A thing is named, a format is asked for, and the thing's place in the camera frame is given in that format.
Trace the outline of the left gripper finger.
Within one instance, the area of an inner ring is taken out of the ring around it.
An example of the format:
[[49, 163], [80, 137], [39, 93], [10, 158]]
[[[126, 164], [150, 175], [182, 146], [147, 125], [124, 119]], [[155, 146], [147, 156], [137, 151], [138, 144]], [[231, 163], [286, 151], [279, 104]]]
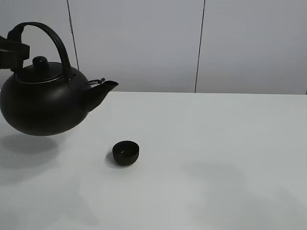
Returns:
[[29, 59], [30, 46], [0, 37], [0, 68], [21, 69], [24, 60]]

